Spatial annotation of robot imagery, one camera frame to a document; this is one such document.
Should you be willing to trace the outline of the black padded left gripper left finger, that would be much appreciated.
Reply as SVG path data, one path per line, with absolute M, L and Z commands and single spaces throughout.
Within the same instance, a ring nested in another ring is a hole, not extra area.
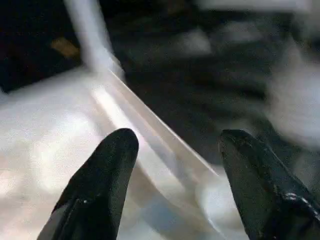
M 109 134 L 70 178 L 39 240 L 115 240 L 139 150 L 136 134 Z

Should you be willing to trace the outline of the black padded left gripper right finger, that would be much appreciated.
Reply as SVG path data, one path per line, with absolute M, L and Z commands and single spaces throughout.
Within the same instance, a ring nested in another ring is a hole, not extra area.
M 244 230 L 251 240 L 318 240 L 320 205 L 262 141 L 240 129 L 218 140 Z

